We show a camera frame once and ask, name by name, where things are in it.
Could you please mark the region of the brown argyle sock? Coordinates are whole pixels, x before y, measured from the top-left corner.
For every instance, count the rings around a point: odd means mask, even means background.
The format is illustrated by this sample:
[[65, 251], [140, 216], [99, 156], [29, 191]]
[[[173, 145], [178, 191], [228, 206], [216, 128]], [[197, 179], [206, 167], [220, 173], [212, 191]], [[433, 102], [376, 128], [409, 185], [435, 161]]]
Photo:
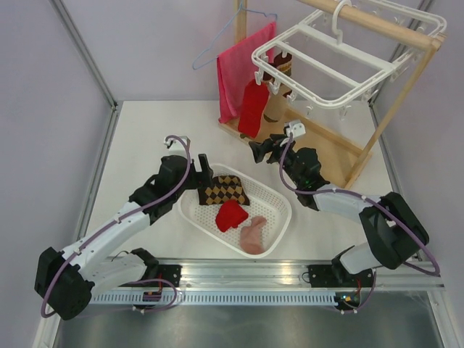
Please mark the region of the brown argyle sock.
[[236, 175], [215, 176], [210, 186], [198, 188], [197, 192], [199, 204], [204, 206], [224, 204], [230, 200], [234, 200], [240, 205], [250, 205], [241, 179]]

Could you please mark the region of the red sock with white print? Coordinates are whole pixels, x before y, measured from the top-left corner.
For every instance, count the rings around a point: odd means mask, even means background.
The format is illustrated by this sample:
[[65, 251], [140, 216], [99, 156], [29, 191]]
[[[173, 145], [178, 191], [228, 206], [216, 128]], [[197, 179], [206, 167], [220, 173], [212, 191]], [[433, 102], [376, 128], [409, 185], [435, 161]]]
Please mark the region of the red sock with white print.
[[249, 214], [235, 200], [229, 200], [221, 205], [215, 218], [217, 228], [225, 233], [230, 228], [237, 228]]

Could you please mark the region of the plain red sock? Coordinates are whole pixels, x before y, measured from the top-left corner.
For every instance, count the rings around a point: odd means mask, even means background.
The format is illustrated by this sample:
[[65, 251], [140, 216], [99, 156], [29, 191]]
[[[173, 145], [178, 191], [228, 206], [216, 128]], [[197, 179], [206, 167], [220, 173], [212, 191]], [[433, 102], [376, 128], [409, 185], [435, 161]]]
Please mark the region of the plain red sock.
[[257, 85], [250, 81], [244, 89], [238, 131], [248, 137], [255, 138], [260, 131], [261, 117], [269, 98], [269, 90], [265, 84]]

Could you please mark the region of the pink sock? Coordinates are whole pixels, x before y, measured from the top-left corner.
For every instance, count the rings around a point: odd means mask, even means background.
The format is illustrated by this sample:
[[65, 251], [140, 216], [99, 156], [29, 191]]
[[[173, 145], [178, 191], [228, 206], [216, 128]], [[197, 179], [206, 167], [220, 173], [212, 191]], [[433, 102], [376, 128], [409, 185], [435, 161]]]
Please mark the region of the pink sock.
[[240, 247], [248, 254], [262, 254], [264, 247], [261, 242], [262, 229], [267, 220], [263, 216], [255, 216], [250, 225], [244, 226], [240, 233]]

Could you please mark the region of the white clip drying hanger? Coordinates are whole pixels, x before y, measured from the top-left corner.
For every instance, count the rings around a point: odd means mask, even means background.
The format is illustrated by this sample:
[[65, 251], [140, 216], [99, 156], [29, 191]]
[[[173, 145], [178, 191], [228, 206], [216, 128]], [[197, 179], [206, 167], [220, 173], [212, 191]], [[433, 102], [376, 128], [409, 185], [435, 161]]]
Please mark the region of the white clip drying hanger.
[[[447, 21], [440, 15], [393, 1], [308, 1], [314, 8], [297, 24], [252, 53], [255, 80], [274, 77], [308, 109], [335, 109], [342, 115], [356, 99], [368, 100], [385, 81], [394, 81], [432, 46], [439, 47]], [[283, 52], [293, 56], [291, 77], [273, 66]]]

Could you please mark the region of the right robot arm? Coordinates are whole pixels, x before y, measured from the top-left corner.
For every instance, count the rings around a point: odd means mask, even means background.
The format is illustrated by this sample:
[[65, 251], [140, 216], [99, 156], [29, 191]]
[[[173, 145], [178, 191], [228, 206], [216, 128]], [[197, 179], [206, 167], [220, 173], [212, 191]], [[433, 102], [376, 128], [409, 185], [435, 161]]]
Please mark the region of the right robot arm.
[[331, 261], [331, 277], [338, 285], [349, 285], [364, 270], [409, 265], [409, 258], [429, 242], [425, 228], [400, 194], [363, 196], [333, 185], [321, 175], [315, 149], [294, 151], [294, 140], [277, 134], [261, 143], [251, 141], [249, 147], [256, 163], [278, 164], [282, 183], [302, 206], [362, 226], [365, 243], [345, 249]]

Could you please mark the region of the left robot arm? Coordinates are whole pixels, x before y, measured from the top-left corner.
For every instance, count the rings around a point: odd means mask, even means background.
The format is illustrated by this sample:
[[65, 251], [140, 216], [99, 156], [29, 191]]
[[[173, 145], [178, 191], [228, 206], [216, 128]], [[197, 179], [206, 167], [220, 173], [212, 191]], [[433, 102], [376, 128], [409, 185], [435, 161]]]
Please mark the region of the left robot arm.
[[168, 214], [187, 190], [211, 183], [213, 171], [206, 154], [194, 161], [179, 155], [164, 156], [159, 172], [137, 188], [114, 217], [98, 231], [60, 251], [49, 247], [38, 260], [34, 289], [43, 300], [41, 315], [63, 320], [77, 317], [89, 302], [119, 286], [159, 286], [159, 261], [143, 248], [118, 260], [108, 256], [129, 238]]

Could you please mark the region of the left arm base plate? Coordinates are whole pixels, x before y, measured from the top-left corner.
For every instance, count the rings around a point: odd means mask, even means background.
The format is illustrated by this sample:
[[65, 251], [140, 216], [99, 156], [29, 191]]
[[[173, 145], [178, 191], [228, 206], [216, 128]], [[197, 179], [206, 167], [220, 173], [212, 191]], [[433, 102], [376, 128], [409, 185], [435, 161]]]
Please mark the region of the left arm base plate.
[[123, 285], [120, 285], [120, 287], [167, 287], [167, 284], [161, 282], [160, 279], [170, 282], [172, 285], [174, 285], [174, 287], [179, 287], [179, 283], [182, 277], [181, 271], [182, 266], [179, 264], [161, 264], [158, 266], [156, 273], [149, 271], [146, 275], [142, 276], [142, 281], [150, 280], [150, 282], [136, 283], [136, 281], [134, 281], [132, 283], [124, 283]]

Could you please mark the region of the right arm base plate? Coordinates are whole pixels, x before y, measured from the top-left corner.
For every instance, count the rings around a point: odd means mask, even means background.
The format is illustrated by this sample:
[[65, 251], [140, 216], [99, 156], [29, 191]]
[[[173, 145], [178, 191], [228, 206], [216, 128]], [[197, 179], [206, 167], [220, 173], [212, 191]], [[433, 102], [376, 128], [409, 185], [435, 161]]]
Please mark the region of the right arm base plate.
[[333, 265], [308, 265], [307, 271], [313, 288], [341, 288], [351, 284], [345, 272]]

